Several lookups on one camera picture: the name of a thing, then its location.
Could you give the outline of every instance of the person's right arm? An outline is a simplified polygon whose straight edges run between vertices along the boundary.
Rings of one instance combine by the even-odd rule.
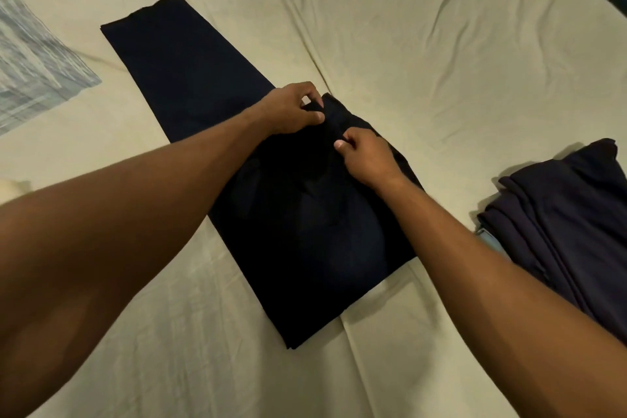
[[[388,144],[350,128],[349,172],[394,212],[460,335],[522,417],[627,416],[627,348],[484,245],[400,171]]]

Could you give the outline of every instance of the person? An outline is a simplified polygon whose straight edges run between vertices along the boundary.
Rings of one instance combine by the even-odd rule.
[[[0,207],[0,415],[69,380],[129,301],[199,227],[266,137],[324,122],[310,82],[217,126]],[[466,344],[522,417],[627,416],[627,350],[486,247],[414,186],[388,144],[350,128],[335,148],[394,212]]]

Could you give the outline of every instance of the bare skin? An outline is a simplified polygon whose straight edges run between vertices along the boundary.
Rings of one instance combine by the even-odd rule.
[[[259,143],[324,121],[312,83],[273,90],[196,136],[0,207],[0,416],[72,377],[129,301],[200,226]]]
[[[23,417],[81,366],[129,301],[275,133],[324,121],[311,83],[272,91],[214,128],[0,207],[0,415]],[[337,150],[396,214],[477,360],[524,417],[627,415],[627,351],[484,246],[352,128]]]
[[[368,129],[336,141],[351,175],[396,215],[446,310],[521,417],[627,416],[627,348],[492,251],[412,184]]]

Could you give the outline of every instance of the bed sheet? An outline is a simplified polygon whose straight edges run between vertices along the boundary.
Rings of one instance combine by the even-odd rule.
[[[166,142],[98,31],[155,1],[25,0],[102,84],[2,136],[0,176],[39,188]],[[606,0],[187,1],[274,84],[311,79],[372,121],[469,227],[504,171],[627,145],[627,20]],[[206,220],[36,415],[515,413],[418,260],[286,351]]]

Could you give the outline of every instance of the beige bed sheet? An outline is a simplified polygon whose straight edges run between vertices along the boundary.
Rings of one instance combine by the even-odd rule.
[[[99,31],[156,0],[25,1],[103,82],[0,137],[0,176],[40,188],[165,144]],[[627,20],[605,0],[187,1],[274,84],[371,121],[469,227],[505,169],[627,145]],[[515,416],[419,261],[287,351],[208,220],[35,415]]]

